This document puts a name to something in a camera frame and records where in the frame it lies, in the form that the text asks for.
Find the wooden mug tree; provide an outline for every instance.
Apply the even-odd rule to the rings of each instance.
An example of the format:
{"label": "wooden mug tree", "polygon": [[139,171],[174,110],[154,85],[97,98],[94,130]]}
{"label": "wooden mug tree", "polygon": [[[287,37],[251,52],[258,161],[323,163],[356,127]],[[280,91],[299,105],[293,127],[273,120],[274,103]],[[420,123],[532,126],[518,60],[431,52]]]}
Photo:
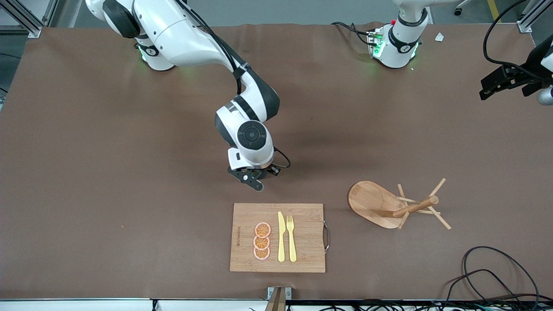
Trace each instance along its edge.
{"label": "wooden mug tree", "polygon": [[411,213],[418,212],[436,216],[450,230],[451,226],[433,207],[439,202],[436,193],[445,181],[446,179],[442,178],[430,195],[422,201],[407,199],[401,185],[398,185],[400,196],[396,196],[376,183],[359,182],[351,187],[348,201],[352,210],[359,216],[384,228],[401,229],[407,217]]}

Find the yellow fork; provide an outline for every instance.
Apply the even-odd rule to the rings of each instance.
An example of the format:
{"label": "yellow fork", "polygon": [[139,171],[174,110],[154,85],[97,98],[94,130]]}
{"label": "yellow fork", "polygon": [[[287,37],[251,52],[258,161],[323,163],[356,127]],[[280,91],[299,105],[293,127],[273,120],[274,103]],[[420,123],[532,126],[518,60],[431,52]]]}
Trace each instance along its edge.
{"label": "yellow fork", "polygon": [[296,243],[294,243],[294,218],[291,215],[286,216],[286,229],[290,236],[290,261],[296,262],[298,257],[296,256]]}

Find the table surface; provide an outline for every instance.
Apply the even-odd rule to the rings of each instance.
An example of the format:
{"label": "table surface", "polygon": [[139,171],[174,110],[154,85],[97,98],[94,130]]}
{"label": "table surface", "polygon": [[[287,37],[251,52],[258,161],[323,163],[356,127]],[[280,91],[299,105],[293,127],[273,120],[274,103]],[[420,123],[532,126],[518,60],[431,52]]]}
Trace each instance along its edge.
{"label": "table surface", "polygon": [[[487,28],[430,25],[397,70],[334,26],[216,29],[281,98],[267,127],[292,167],[261,193],[226,172],[213,126],[236,88],[225,68],[155,72],[109,29],[45,28],[0,113],[0,297],[256,298],[292,286],[304,299],[445,298],[477,245],[511,254],[553,295],[553,110],[520,90],[480,101],[497,67],[482,55]],[[489,52],[522,63],[532,47],[499,25]],[[360,180],[422,199],[442,177],[450,231],[423,214],[383,229],[348,206]],[[327,272],[230,272],[237,202],[323,203]],[[532,292],[504,258],[477,251],[469,269],[482,267]],[[453,298],[476,297],[462,284]]]}

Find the yellow knife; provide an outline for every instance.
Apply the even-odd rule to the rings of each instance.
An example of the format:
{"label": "yellow knife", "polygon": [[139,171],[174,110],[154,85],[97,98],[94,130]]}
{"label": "yellow knife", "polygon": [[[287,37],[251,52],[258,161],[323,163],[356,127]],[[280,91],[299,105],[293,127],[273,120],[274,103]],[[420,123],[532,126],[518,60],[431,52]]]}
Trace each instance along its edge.
{"label": "yellow knife", "polygon": [[281,212],[278,212],[278,261],[284,262],[284,233],[286,232],[286,223]]}

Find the citrus slice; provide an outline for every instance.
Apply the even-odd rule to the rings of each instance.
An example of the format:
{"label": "citrus slice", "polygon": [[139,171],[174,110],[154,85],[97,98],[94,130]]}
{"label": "citrus slice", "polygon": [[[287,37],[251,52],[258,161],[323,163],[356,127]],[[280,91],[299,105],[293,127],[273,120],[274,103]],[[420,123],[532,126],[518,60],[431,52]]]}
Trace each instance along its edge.
{"label": "citrus slice", "polygon": [[271,226],[266,222],[260,222],[255,226],[254,232],[258,237],[268,237],[271,234]]}
{"label": "citrus slice", "polygon": [[269,247],[270,241],[268,237],[254,237],[253,238],[253,247],[255,247],[256,250],[266,250],[267,247]]}
{"label": "citrus slice", "polygon": [[271,254],[270,248],[267,248],[266,250],[258,250],[256,248],[253,249],[253,255],[259,260],[265,260],[269,258],[270,254]]}

